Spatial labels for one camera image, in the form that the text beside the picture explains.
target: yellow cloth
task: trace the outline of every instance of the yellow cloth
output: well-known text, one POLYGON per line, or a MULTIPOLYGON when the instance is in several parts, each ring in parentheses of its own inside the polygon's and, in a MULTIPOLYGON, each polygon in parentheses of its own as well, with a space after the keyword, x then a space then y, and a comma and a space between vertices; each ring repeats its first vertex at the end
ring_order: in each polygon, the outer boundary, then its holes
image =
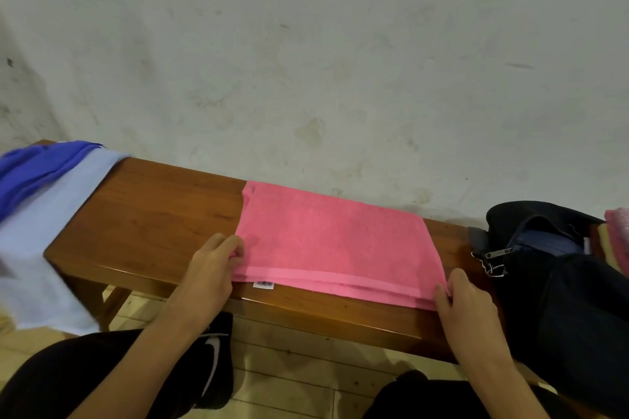
POLYGON ((614 255, 614 249, 611 248, 611 242, 609 240, 609 231, 607 230, 607 224, 601 224, 598 226, 598 234, 601 237, 601 247, 602 251, 605 252, 605 260, 609 265, 614 267, 616 270, 622 273, 620 267, 618 266, 618 262, 616 260, 616 256, 614 255))

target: black bag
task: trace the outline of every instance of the black bag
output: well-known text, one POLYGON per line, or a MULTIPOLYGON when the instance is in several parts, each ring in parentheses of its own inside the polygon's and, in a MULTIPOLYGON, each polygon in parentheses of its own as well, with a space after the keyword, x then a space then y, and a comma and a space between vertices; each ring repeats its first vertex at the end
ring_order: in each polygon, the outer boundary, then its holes
POLYGON ((544 202, 497 205, 489 232, 470 228, 474 256, 494 277, 513 357, 562 395, 629 418, 629 279, 585 253, 518 245, 524 231, 584 247, 602 220, 544 202))

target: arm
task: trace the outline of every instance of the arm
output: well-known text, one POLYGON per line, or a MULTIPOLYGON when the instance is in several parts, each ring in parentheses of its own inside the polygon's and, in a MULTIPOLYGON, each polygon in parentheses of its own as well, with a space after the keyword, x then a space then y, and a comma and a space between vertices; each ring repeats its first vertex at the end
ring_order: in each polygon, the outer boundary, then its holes
POLYGON ((239 237, 212 236, 194 254, 161 314, 69 419, 144 419, 181 355, 223 308, 243 254, 239 237), (229 258, 234 251, 238 257, 229 258))
POLYGON ((549 419, 515 367, 489 293, 461 269, 452 271, 448 287, 452 301, 438 285, 436 309, 454 356, 492 419, 549 419))

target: zipper pull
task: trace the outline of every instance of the zipper pull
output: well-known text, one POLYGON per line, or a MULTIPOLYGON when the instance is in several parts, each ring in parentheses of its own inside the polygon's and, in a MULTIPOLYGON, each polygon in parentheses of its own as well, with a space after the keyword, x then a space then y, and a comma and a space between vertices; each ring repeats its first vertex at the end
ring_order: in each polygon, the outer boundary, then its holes
POLYGON ((502 257, 503 255, 507 255, 513 252, 513 248, 503 248, 502 250, 494 250, 493 252, 489 252, 487 254, 485 254, 485 258, 487 260, 489 259, 495 259, 496 257, 502 257))

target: wooden floor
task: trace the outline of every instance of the wooden floor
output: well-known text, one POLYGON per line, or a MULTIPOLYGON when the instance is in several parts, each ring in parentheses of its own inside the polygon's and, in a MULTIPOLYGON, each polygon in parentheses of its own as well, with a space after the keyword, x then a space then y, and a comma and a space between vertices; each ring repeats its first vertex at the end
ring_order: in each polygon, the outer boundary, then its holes
MULTIPOLYGON (((142 328, 162 305, 159 298, 132 295, 111 329, 142 328)), ((8 318, 0 317, 0 386, 31 355, 62 339, 48 328, 14 331, 8 318)), ((382 386, 408 369, 434 379, 463 379, 449 363, 238 317, 232 357, 233 399, 222 410, 192 411, 186 418, 354 419, 382 386)))

